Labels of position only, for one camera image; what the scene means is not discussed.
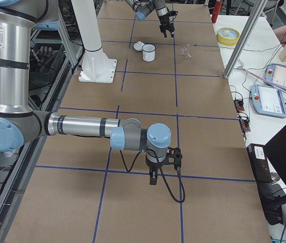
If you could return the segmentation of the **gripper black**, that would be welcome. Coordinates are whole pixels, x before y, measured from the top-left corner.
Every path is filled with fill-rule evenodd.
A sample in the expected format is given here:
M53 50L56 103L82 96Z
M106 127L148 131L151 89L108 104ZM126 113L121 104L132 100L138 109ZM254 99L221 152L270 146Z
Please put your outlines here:
M157 184L157 174L159 169L159 164L150 161L149 159L146 160L146 164L149 167L149 184L156 185Z
M170 16L163 15L159 16L158 18L160 20L160 31L164 35L164 38L167 38L167 30L170 32L170 35L173 38L175 36L175 29L173 23L170 21Z

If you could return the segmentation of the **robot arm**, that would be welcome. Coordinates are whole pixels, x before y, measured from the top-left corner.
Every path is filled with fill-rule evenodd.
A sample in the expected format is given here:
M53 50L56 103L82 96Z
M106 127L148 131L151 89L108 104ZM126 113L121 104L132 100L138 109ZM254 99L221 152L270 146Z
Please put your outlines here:
M79 81L111 83L117 60L103 51L94 1L71 1L85 53ZM139 20L152 11L160 20L160 31L174 37L173 20L165 1L126 1ZM138 120L76 117L55 112L35 111L28 105L30 34L37 25L59 25L58 1L0 1L0 152L19 149L42 136L76 135L109 138L118 150L146 152L150 185L157 172L165 181L162 165L169 165L170 129L160 123L143 129Z
M125 0L125 2L131 7L135 12L138 20L143 21L146 17L156 11L157 17L160 21L160 31L167 38L167 31L170 33L171 37L174 37L175 27L174 19L178 15L177 11L169 10L166 6L165 1L147 1L144 5L141 1Z

